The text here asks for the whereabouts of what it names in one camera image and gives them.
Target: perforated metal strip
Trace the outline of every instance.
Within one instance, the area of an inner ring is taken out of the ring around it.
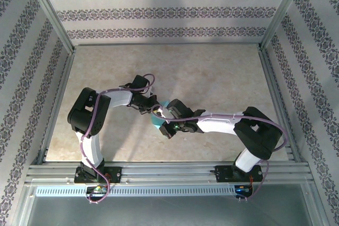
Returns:
[[[84,196],[85,186],[39,186],[36,196],[39,197],[77,197]],[[234,185],[218,186],[114,186],[109,196],[225,196],[235,195]]]

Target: white arm segment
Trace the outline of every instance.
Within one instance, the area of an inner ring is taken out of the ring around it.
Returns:
[[[121,105],[128,105],[132,99],[132,92],[130,91],[114,91],[106,93],[105,95],[111,98],[109,109]],[[81,142],[82,133],[77,132],[76,135],[79,139],[79,142]],[[103,159],[100,151],[99,134],[91,136],[90,138],[85,138],[83,141],[83,149],[88,160],[90,160],[94,167],[96,168],[99,166]],[[91,167],[84,156],[82,157],[81,161],[86,166]]]
[[[210,115],[210,112],[204,112],[201,115],[206,116]],[[234,115],[242,116],[243,113],[235,113]],[[238,123],[240,119],[233,119],[230,117],[229,119],[220,119],[220,118],[208,118],[199,120],[197,122],[198,127],[203,132],[223,132],[237,135],[233,129],[235,124]],[[237,160],[235,161],[235,165],[244,172],[249,172],[260,161],[260,158],[255,157],[253,154],[249,152],[247,148],[239,155]]]
[[[255,157],[249,152],[247,148],[237,158],[235,161],[235,166],[241,169],[243,172],[249,172],[261,159]]]
[[[226,114],[223,113],[223,115],[236,115],[236,116],[242,116],[242,112],[238,112],[235,114]],[[201,114],[202,116],[207,116],[211,115],[210,112],[205,111],[204,113]],[[212,117],[208,119],[202,119],[197,122],[198,127],[201,129],[203,132],[223,132],[223,133],[230,133],[233,135],[237,135],[233,129],[234,125],[238,123],[240,119],[233,119],[232,117],[228,119],[220,119],[217,117]]]
[[[79,142],[81,142],[81,137],[83,136],[83,134],[80,132],[76,132],[76,135],[79,139]],[[96,168],[97,166],[99,166],[103,159],[102,154],[100,152],[99,134],[91,136],[90,138],[84,138],[83,149],[88,160],[94,165],[94,167]],[[83,155],[81,161],[83,162],[84,165],[91,168],[88,161],[85,159]]]

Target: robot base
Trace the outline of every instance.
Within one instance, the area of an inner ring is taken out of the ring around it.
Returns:
[[[235,183],[235,182],[261,182],[263,180],[263,173],[260,165],[253,166],[248,173],[241,173],[234,170],[234,165],[217,165],[212,171],[216,175],[217,183]]]
[[[121,167],[104,167],[103,171],[101,171],[104,175],[109,175],[110,183],[120,183],[121,180]],[[76,168],[76,173],[74,177],[74,184],[106,184],[105,179],[102,177],[97,180],[91,174],[87,174],[82,167]]]

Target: wire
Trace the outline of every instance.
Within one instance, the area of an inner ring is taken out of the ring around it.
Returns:
[[[149,88],[146,90],[146,92],[140,93],[141,95],[145,95],[148,92]]]
[[[205,116],[195,116],[195,117],[186,117],[184,119],[168,119],[166,117],[162,117],[162,116],[159,116],[155,113],[154,111],[154,108],[155,107],[159,107],[161,110],[163,109],[162,105],[160,104],[157,104],[157,105],[154,105],[152,108],[151,108],[151,113],[153,114],[153,116],[157,117],[158,119],[162,119],[162,120],[165,120],[165,121],[169,121],[169,122],[181,122],[181,121],[190,121],[190,120],[204,120],[204,119],[211,119],[211,118],[215,118],[215,119],[229,119],[230,117],[232,117],[233,119],[250,119],[250,120],[256,120],[256,121],[261,121],[261,122],[264,122],[264,123],[267,123],[267,124],[271,124],[273,125],[274,127],[277,127],[279,128],[283,135],[284,135],[284,142],[282,145],[278,146],[277,148],[275,148],[273,151],[278,151],[280,149],[282,149],[288,142],[288,134],[287,134],[287,131],[280,125],[274,123],[273,121],[270,121],[270,120],[267,120],[267,119],[262,119],[260,117],[254,117],[254,116],[241,116],[241,115],[226,115],[226,114],[210,114],[210,115],[205,115]],[[270,163],[269,161],[267,160],[261,160],[261,161],[266,161],[267,163],[267,168],[266,168],[266,172],[263,176],[263,179],[261,180],[258,188],[255,190],[255,192],[247,199],[245,199],[246,201],[247,200],[250,200],[261,188],[261,186],[263,185],[264,181],[265,181],[265,178],[269,172],[269,167],[270,167]]]
[[[247,198],[245,195],[242,195],[242,194],[237,193],[237,195],[236,195],[236,196],[233,196],[233,197],[234,197],[238,202],[240,202],[241,199],[240,199],[240,197],[239,197],[239,199],[238,199],[237,196],[241,196],[242,198],[245,199],[246,202],[248,201],[248,198]]]
[[[154,108],[159,107],[161,110],[163,109],[163,106],[160,104],[154,105],[150,111],[153,116],[157,117],[158,119],[162,119],[165,121],[169,122],[182,122],[182,121],[191,121],[191,120],[204,120],[204,119],[230,119],[231,117],[233,119],[249,119],[249,120],[256,120],[260,122],[264,122],[267,124],[271,124],[272,126],[278,128],[281,130],[284,136],[284,142],[277,148],[275,148],[273,151],[276,152],[280,149],[282,149],[287,143],[288,143],[288,134],[287,131],[279,124],[274,123],[273,121],[267,120],[267,119],[262,119],[261,117],[255,117],[255,116],[243,116],[243,115],[227,115],[227,114],[209,114],[209,115],[204,115],[204,116],[194,116],[194,117],[186,117],[183,119],[168,119],[166,117],[159,116],[155,113]]]
[[[268,172],[269,172],[269,168],[270,168],[270,163],[269,163],[269,161],[267,161],[267,160],[262,160],[262,161],[265,161],[265,162],[266,162],[266,171],[265,171],[265,174],[264,174],[263,179],[261,180],[261,182],[260,182],[258,188],[255,190],[255,192],[254,192],[250,197],[247,198],[248,200],[252,199],[253,196],[254,196],[255,194],[258,193],[258,191],[259,191],[260,188],[262,187],[262,185],[263,185],[263,183],[264,183],[264,181],[265,181],[265,179],[266,179],[266,176],[267,176],[267,174],[268,174]]]
[[[83,155],[83,157],[85,158],[85,160],[88,162],[88,164],[93,168],[93,170],[98,173],[107,183],[107,192],[105,193],[104,196],[101,197],[101,199],[97,200],[97,201],[93,201],[91,199],[92,197],[92,194],[89,195],[89,197],[87,198],[90,203],[99,203],[101,201],[103,201],[107,196],[108,194],[110,193],[110,181],[108,180],[108,178],[106,176],[104,176],[99,170],[97,170],[95,168],[95,166],[91,163],[91,161],[87,158],[86,154],[85,154],[85,151],[83,149],[83,140],[84,138],[87,138],[89,133],[91,132],[92,130],[92,127],[93,127],[93,124],[94,124],[94,121],[95,121],[95,117],[96,117],[96,113],[97,113],[97,107],[98,107],[98,104],[99,104],[99,99],[102,95],[106,94],[106,93],[109,93],[109,92],[114,92],[114,91],[143,91],[145,89],[149,89],[150,87],[153,86],[154,82],[155,82],[155,76],[153,74],[145,74],[143,75],[143,77],[147,77],[147,76],[152,76],[153,80],[152,82],[146,86],[146,87],[143,87],[143,88],[123,88],[123,87],[119,87],[119,88],[112,88],[112,89],[108,89],[108,90],[105,90],[105,91],[102,91],[98,94],[98,96],[96,97],[96,100],[95,100],[95,105],[94,105],[94,109],[93,109],[93,115],[92,115],[92,118],[91,118],[91,122],[88,126],[88,129],[87,131],[85,132],[85,134],[81,137],[81,142],[80,142],[80,150],[81,150],[81,153]],[[159,119],[162,119],[162,120],[165,120],[165,121],[170,121],[170,122],[181,122],[181,121],[190,121],[190,120],[203,120],[203,119],[211,119],[211,118],[217,118],[217,119],[229,119],[230,117],[232,117],[233,119],[249,119],[249,120],[257,120],[257,121],[261,121],[261,122],[265,122],[265,123],[268,123],[268,124],[271,124],[275,127],[277,127],[278,129],[280,129],[284,135],[284,142],[282,145],[280,145],[279,147],[275,148],[274,151],[278,151],[280,150],[281,148],[283,148],[287,142],[288,142],[288,135],[287,135],[287,131],[280,125],[270,121],[270,120],[266,120],[266,119],[262,119],[260,117],[253,117],[253,116],[241,116],[241,115],[225,115],[225,114],[210,114],[210,115],[205,115],[205,116],[196,116],[196,117],[187,117],[187,118],[184,118],[184,119],[168,119],[168,118],[165,118],[165,117],[161,117],[161,116],[158,116],[155,112],[154,112],[154,108],[155,107],[159,107],[160,109],[162,109],[162,105],[160,104],[157,104],[157,105],[154,105],[152,108],[151,108],[151,113],[159,118]],[[265,175],[263,177],[263,180],[260,182],[257,190],[251,195],[251,197],[257,193],[257,191],[261,188],[264,180],[265,180],[265,177],[269,171],[269,162],[267,162],[267,169],[266,169],[266,172],[265,172]]]
[[[93,170],[98,173],[107,183],[107,192],[105,193],[104,196],[101,197],[101,199],[97,200],[97,201],[94,201],[92,200],[92,194],[93,193],[90,193],[90,195],[88,197],[86,197],[90,203],[95,203],[95,204],[98,204],[99,202],[102,202],[110,193],[110,181],[109,179],[104,176],[99,170],[97,170],[95,168],[95,166],[91,163],[91,161],[87,158],[86,156],[86,153],[84,151],[84,148],[83,148],[83,141],[85,138],[88,137],[89,133],[91,132],[92,130],[92,127],[93,127],[93,123],[94,123],[94,120],[95,120],[95,117],[96,117],[96,112],[97,112],[97,106],[99,104],[99,99],[102,95],[106,94],[106,93],[109,93],[109,92],[114,92],[114,91],[143,91],[145,89],[149,89],[150,87],[153,86],[154,82],[155,82],[155,76],[153,74],[145,74],[143,77],[147,77],[147,76],[152,76],[153,80],[152,82],[146,86],[146,87],[142,87],[142,88],[123,88],[123,87],[119,87],[119,88],[112,88],[112,89],[108,89],[108,90],[105,90],[105,91],[102,91],[100,92],[97,97],[96,97],[96,100],[95,100],[95,105],[94,105],[94,109],[93,109],[93,115],[92,115],[92,118],[91,118],[91,122],[90,122],[90,125],[88,126],[88,129],[87,131],[85,132],[84,135],[82,135],[81,137],[81,140],[80,140],[80,151],[81,151],[81,154],[83,155],[83,157],[85,158],[85,160],[88,162],[88,164],[93,168]]]
[[[253,189],[253,177],[252,177],[252,175],[250,175],[249,176],[249,181],[250,181],[250,187],[249,187],[249,189]]]

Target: metal corner post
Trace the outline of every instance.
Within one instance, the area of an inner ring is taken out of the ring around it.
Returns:
[[[269,24],[263,40],[261,41],[261,50],[265,49],[267,45],[270,43],[276,29],[278,28],[280,22],[282,21],[287,9],[293,0],[282,0],[271,23]]]
[[[63,75],[62,80],[61,80],[60,88],[59,88],[57,98],[56,98],[56,103],[55,103],[55,105],[52,109],[52,117],[51,117],[51,120],[49,121],[48,126],[47,126],[46,135],[45,135],[45,138],[42,142],[42,146],[41,146],[41,150],[40,150],[40,153],[39,153],[39,156],[38,156],[37,164],[43,163],[43,160],[44,160],[44,157],[45,157],[45,154],[46,154],[46,149],[48,148],[48,145],[51,141],[54,126],[55,126],[55,123],[57,122],[58,113],[59,113],[61,103],[63,101],[64,93],[65,93],[65,90],[66,90],[66,85],[67,85],[69,73],[70,73],[70,70],[72,68],[75,52],[76,52],[76,50],[74,50],[73,53],[70,53],[70,55],[67,59],[65,72],[64,72],[64,75]]]
[[[45,15],[50,20],[53,28],[56,30],[58,36],[60,37],[61,41],[63,42],[65,48],[67,49],[68,53],[72,53],[74,46],[64,28],[61,24],[60,19],[55,12],[51,2],[49,0],[38,0]]]
[[[287,130],[288,133],[288,138],[290,140],[290,145],[291,145],[291,150],[294,156],[294,159],[296,162],[301,162],[299,153],[298,153],[298,149],[297,146],[295,144],[288,120],[287,120],[287,116],[285,113],[285,110],[283,108],[283,104],[278,92],[278,87],[275,83],[274,77],[273,77],[273,72],[270,68],[270,65],[268,63],[268,59],[267,59],[267,55],[265,53],[265,51],[258,49],[258,54],[260,57],[260,61],[263,67],[263,71],[264,71],[264,75],[266,78],[266,82],[267,82],[267,86],[269,87],[269,91],[272,97],[272,102],[273,102],[273,106],[275,109],[275,113],[278,117],[278,121],[279,123]]]

